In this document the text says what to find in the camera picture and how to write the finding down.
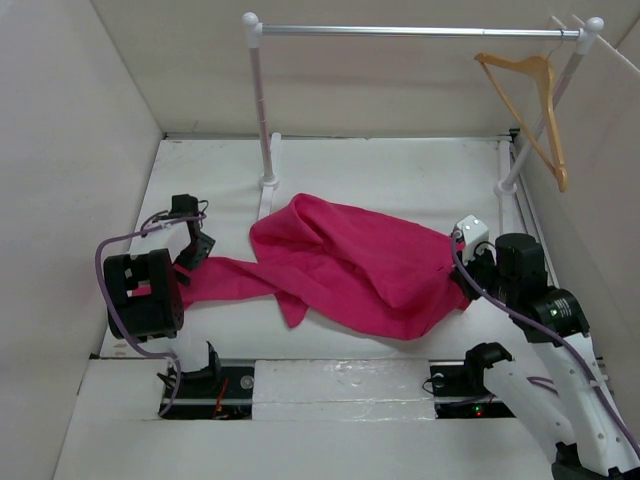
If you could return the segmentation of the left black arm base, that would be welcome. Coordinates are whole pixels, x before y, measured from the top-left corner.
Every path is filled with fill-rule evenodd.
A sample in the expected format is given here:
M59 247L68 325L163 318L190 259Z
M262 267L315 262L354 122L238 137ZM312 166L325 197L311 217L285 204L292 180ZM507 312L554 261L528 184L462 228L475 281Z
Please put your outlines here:
M175 372L159 374L163 398L159 411L166 420L250 420L252 418L255 368L250 365L223 365L217 376L202 368L184 372L177 397L173 394Z

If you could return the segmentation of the pink trousers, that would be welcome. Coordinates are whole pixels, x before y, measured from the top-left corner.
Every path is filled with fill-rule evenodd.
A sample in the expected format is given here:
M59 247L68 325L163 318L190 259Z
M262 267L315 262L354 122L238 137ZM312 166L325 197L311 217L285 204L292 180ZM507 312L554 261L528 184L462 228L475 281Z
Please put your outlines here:
M409 341L470 304L451 278L450 238L413 222L300 193L249 240L255 261L206 259L180 290L185 306L272 295L289 328L314 310Z

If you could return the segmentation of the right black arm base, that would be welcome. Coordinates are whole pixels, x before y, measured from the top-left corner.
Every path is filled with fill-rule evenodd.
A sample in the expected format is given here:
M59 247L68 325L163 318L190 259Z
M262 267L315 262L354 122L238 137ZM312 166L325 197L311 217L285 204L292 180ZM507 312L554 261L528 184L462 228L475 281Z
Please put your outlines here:
M514 418L499 398L470 379L461 361L431 363L422 389L432 396L438 420Z

